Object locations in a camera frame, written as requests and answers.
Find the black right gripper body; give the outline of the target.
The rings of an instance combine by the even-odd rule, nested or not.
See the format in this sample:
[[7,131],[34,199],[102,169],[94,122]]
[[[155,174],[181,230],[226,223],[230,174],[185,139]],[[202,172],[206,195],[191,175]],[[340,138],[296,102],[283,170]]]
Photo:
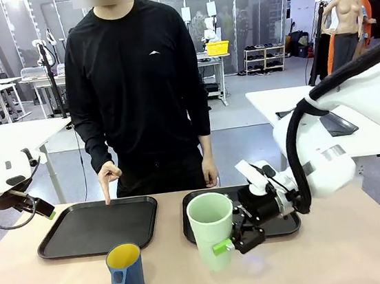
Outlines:
[[244,215],[256,226],[282,216],[277,191],[271,183],[266,183],[263,195],[253,194],[250,185],[243,186],[238,190],[237,198]]

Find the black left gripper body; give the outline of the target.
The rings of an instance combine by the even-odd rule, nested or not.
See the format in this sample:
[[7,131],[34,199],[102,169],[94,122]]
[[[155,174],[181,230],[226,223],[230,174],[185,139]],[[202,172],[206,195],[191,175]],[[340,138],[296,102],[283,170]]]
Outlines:
[[14,208],[17,211],[31,211],[33,203],[30,196],[26,193],[31,182],[32,178],[25,180],[13,187],[12,190],[2,194],[0,196],[0,210]]

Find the person's left hand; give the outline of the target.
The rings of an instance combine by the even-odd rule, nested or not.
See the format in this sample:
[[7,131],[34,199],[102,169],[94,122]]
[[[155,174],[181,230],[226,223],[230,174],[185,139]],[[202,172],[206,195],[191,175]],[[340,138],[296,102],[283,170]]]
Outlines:
[[213,188],[218,185],[219,172],[212,157],[203,157],[202,172],[207,188]]

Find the person's right hand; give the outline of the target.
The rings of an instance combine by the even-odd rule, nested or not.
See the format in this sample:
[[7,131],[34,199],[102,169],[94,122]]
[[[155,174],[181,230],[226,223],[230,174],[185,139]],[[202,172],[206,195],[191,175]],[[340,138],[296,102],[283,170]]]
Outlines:
[[112,161],[104,163],[98,172],[98,181],[105,196],[105,204],[111,204],[111,196],[109,194],[109,184],[120,178],[123,172]]

